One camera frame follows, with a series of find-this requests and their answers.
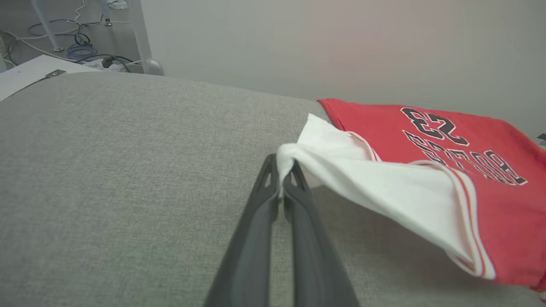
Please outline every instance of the white fabric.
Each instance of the white fabric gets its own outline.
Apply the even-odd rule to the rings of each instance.
[[[375,155],[359,136],[309,114],[298,143],[277,150],[277,165],[281,182],[297,160],[310,186],[319,181],[390,217],[452,257],[475,263],[450,177],[427,166],[379,162]]]

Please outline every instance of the basketball jersey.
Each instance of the basketball jersey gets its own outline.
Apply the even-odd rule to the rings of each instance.
[[[403,105],[319,100],[334,125],[364,138],[381,161],[448,169],[486,279],[546,291],[546,150],[490,117]],[[462,172],[471,182],[461,179]]]

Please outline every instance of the gray tablecloth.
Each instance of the gray tablecloth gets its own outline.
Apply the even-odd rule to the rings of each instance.
[[[121,73],[0,102],[0,306],[199,306],[264,157],[308,113],[327,119],[313,101]],[[314,197],[363,306],[541,306],[325,187]],[[280,215],[272,306],[292,304],[290,244]]]

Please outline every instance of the gray floor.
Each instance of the gray floor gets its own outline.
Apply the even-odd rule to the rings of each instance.
[[[40,7],[48,20],[61,18],[73,20],[76,16],[74,10],[80,6],[81,0],[40,0]],[[99,0],[87,0],[86,7],[80,10],[79,21],[99,21],[101,13]],[[110,18],[115,21],[129,21],[129,12],[128,10],[110,9]],[[30,0],[0,0],[1,31],[10,31],[19,37],[29,37],[27,28],[36,23],[40,23],[40,21]],[[55,32],[67,31],[74,27],[73,23],[51,23],[51,28]],[[42,27],[36,27],[32,31],[45,34]],[[121,55],[133,61],[139,59],[137,41],[129,23],[114,23],[112,27],[105,27],[99,23],[82,30],[82,33],[91,38],[91,43],[101,54]],[[7,42],[11,40],[9,36],[1,36]],[[29,40],[28,42],[47,52],[67,57],[66,49],[74,43],[74,38],[57,36],[57,42],[65,49],[58,53],[52,51],[53,47],[48,38]],[[17,43],[11,57],[15,63],[21,64],[39,55],[41,55],[39,51],[33,50],[23,43]]]

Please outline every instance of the red fabric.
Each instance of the red fabric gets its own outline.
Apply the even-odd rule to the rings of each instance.
[[[476,188],[479,235],[496,281],[539,285],[546,270],[546,150],[490,117],[339,99],[319,102],[337,128],[358,133],[383,161],[440,158],[467,174]]]

